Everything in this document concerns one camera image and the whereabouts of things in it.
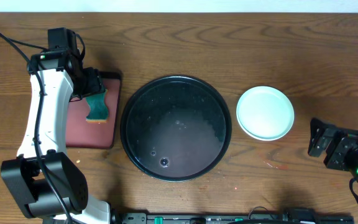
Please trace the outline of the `green yellow sponge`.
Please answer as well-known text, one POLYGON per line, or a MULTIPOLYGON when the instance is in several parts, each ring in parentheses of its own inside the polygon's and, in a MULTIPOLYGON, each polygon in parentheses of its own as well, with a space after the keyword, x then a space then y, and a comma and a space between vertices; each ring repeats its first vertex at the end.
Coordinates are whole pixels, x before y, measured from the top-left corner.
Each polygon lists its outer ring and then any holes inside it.
POLYGON ((87 123, 106 123, 109 118, 109 109, 106 106, 106 95, 108 91, 103 93, 88 96, 85 98, 88 106, 89 113, 86 116, 87 123))

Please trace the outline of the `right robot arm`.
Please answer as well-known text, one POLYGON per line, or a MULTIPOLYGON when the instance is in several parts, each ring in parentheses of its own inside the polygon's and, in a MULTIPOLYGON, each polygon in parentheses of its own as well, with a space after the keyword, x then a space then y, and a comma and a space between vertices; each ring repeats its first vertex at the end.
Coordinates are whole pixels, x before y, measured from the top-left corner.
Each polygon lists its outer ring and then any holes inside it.
POLYGON ((310 133, 308 155, 319 157, 325 152, 323 163, 326 168, 350 172, 349 188, 358 205, 358 195, 353 189, 354 182, 358 183, 358 129, 339 128, 312 118, 310 133))

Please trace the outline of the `light blue plate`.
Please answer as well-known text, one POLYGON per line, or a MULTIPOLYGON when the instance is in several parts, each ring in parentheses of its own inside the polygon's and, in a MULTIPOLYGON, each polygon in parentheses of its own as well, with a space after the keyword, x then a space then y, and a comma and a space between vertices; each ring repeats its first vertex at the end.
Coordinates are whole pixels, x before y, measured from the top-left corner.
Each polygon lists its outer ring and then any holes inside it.
POLYGON ((274 141, 292 128, 295 111, 288 97, 271 86, 256 86, 245 91, 236 106, 242 130, 254 139, 274 141))

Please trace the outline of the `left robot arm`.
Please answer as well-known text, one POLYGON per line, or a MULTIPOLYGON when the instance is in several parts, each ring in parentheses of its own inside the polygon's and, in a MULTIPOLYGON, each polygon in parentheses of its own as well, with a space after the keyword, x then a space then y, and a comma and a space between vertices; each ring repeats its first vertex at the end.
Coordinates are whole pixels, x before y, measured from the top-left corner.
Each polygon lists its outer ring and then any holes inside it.
POLYGON ((48 45, 26 58, 32 98, 25 135, 1 177, 22 214, 63 223, 110 223, 107 202, 90 195, 84 174, 68 158, 71 100, 91 101, 90 117, 106 119, 106 89, 99 71, 84 67, 82 38, 64 27, 48 31, 48 45))

